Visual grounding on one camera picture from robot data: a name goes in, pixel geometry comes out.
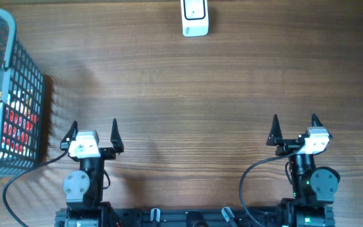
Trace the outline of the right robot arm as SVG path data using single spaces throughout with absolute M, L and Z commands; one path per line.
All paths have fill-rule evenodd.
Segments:
M 274 115 L 266 145 L 276 146 L 278 158 L 287 157 L 294 197 L 283 198 L 275 209 L 280 226 L 336 225 L 332 204 L 340 182 L 339 173 L 327 166 L 317 167 L 314 157 L 326 151 L 332 135 L 312 115 L 311 126 L 297 139 L 284 139 L 278 116 Z

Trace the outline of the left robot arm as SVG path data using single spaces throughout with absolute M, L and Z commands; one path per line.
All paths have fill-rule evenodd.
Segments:
M 69 173 L 62 183 L 67 208 L 56 213 L 55 226 L 123 225 L 111 204 L 103 201 L 103 191 L 109 188 L 104 185 L 104 179 L 109 178 L 105 161 L 114 160 L 117 154 L 124 152 L 116 119 L 112 122 L 112 145 L 101 148 L 99 141 L 96 130 L 80 132 L 76 121 L 62 139 L 60 149 L 79 163 L 79 169 Z

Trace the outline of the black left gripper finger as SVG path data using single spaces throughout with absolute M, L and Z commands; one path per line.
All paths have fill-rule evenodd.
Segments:
M 76 140 L 77 134 L 78 134 L 78 123 L 75 120 L 60 143 L 70 144 L 72 141 Z
M 118 124 L 117 124 L 116 118 L 114 118 L 113 122 L 112 122 L 112 131 L 111 131 L 111 136 L 110 136 L 110 142 L 112 143 L 112 146 L 117 153 L 124 152 L 124 144 L 122 142 L 120 133 L 118 131 Z

